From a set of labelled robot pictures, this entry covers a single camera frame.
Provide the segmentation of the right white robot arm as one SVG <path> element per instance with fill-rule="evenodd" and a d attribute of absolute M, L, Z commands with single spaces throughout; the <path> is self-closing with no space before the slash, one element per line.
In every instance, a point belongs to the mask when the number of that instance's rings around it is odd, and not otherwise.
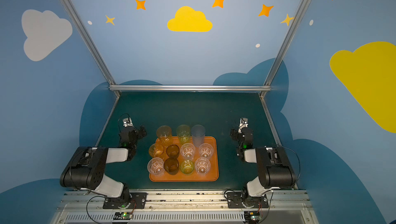
<path fill-rule="evenodd" d="M 232 129 L 232 140 L 238 142 L 237 156 L 244 162 L 257 166 L 257 177 L 249 181 L 241 191 L 241 204 L 247 208 L 259 205 L 267 192 L 292 187 L 299 180 L 281 145 L 253 147 L 253 130 L 247 126 Z"/>

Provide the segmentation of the tall green glass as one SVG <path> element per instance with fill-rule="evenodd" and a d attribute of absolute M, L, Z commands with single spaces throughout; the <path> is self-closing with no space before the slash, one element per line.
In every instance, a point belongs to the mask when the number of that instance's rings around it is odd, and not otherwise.
<path fill-rule="evenodd" d="M 181 145 L 190 143 L 191 129 L 188 125 L 180 125 L 176 129 L 176 134 Z"/>

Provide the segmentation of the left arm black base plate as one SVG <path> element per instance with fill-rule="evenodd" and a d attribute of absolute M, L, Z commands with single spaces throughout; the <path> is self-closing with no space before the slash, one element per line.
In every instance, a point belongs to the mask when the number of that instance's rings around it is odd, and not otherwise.
<path fill-rule="evenodd" d="M 144 209 L 146 203 L 146 192 L 132 192 L 122 194 L 118 198 L 105 198 L 103 209 L 106 210 L 132 210 Z"/>

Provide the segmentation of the dark brown textured glass back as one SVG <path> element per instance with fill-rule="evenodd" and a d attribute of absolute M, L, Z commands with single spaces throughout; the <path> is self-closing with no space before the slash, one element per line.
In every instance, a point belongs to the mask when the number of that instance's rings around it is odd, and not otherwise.
<path fill-rule="evenodd" d="M 169 158 L 177 159 L 179 156 L 179 146 L 176 144 L 172 144 L 166 148 L 166 154 Z"/>

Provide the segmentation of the clear faceted plastic glass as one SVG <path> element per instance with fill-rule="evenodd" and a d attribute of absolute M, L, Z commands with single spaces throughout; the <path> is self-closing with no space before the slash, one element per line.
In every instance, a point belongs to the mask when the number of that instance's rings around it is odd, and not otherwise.
<path fill-rule="evenodd" d="M 161 158 L 152 158 L 147 164 L 147 170 L 152 176 L 161 176 L 165 172 L 164 160 Z"/>

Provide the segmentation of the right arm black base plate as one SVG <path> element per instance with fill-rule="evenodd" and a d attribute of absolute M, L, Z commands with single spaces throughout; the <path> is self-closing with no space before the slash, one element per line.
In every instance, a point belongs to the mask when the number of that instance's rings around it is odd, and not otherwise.
<path fill-rule="evenodd" d="M 229 209 L 266 209 L 269 207 L 269 200 L 266 196 L 251 197 L 247 193 L 234 191 L 226 191 L 223 195 Z"/>

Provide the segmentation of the clear ribbed glass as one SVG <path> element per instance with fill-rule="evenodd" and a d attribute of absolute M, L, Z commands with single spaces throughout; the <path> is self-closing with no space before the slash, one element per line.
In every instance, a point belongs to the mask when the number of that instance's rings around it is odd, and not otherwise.
<path fill-rule="evenodd" d="M 196 159 L 194 167 L 198 174 L 206 175 L 211 169 L 211 163 L 209 159 L 201 157 Z"/>
<path fill-rule="evenodd" d="M 200 157 L 202 158 L 207 158 L 207 159 L 211 159 L 211 157 L 214 154 L 214 148 L 211 144 L 208 143 L 203 143 L 200 147 L 199 147 L 199 154 Z"/>
<path fill-rule="evenodd" d="M 180 147 L 180 154 L 183 160 L 193 161 L 195 153 L 196 153 L 196 147 L 192 143 L 186 143 Z"/>

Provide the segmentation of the short green glass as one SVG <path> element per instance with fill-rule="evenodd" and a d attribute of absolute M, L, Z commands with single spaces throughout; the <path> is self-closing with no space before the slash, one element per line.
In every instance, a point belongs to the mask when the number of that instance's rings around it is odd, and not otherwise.
<path fill-rule="evenodd" d="M 179 169 L 185 175 L 192 174 L 194 172 L 194 162 L 192 160 L 184 160 L 180 163 Z"/>

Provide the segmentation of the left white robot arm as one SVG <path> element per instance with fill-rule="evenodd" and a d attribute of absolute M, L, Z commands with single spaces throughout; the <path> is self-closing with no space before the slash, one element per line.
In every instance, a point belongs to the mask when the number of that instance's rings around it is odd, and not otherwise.
<path fill-rule="evenodd" d="M 78 147 L 60 176 L 60 185 L 75 190 L 88 190 L 105 197 L 104 207 L 127 209 L 132 197 L 126 184 L 105 175 L 107 164 L 131 161 L 138 140 L 147 136 L 144 126 L 125 126 L 119 133 L 117 148 Z"/>

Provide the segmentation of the tall yellow plastic glass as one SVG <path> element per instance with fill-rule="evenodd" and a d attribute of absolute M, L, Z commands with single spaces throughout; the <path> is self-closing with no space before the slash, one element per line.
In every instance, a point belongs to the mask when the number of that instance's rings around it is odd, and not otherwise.
<path fill-rule="evenodd" d="M 161 126 L 157 129 L 156 135 L 164 147 L 173 144 L 172 129 L 169 126 Z"/>

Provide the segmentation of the short yellow plastic glass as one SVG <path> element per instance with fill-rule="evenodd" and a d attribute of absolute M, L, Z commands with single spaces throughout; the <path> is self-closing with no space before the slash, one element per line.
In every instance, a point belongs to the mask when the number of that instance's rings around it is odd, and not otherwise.
<path fill-rule="evenodd" d="M 149 155 L 152 158 L 163 158 L 164 157 L 164 146 L 160 143 L 154 143 L 150 146 Z"/>

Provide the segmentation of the brown textured glass front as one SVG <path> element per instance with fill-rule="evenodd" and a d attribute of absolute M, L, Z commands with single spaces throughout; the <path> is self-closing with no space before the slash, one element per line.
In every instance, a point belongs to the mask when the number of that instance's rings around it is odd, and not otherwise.
<path fill-rule="evenodd" d="M 164 169 L 170 175 L 176 175 L 179 171 L 179 161 L 175 158 L 168 158 L 164 161 Z"/>

